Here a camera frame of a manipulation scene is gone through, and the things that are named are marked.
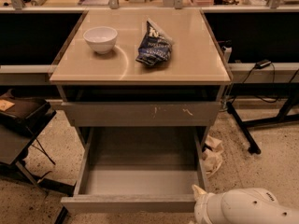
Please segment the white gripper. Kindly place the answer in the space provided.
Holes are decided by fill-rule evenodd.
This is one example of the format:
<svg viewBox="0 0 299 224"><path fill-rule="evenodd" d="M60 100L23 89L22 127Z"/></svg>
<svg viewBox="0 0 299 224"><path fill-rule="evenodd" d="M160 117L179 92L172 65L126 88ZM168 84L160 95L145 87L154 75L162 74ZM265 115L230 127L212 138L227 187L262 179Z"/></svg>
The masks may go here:
<svg viewBox="0 0 299 224"><path fill-rule="evenodd" d="M194 216L197 224L221 224L223 213L221 211L221 196L207 193L197 185L192 185L195 199Z"/></svg>

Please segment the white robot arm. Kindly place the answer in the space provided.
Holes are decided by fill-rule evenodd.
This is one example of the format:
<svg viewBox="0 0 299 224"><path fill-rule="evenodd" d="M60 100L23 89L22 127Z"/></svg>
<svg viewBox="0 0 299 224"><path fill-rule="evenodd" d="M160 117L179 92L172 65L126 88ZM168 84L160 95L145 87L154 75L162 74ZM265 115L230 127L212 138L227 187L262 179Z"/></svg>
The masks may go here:
<svg viewBox="0 0 299 224"><path fill-rule="evenodd" d="M215 194L192 185L196 224L299 224L299 210L280 205L267 189Z"/></svg>

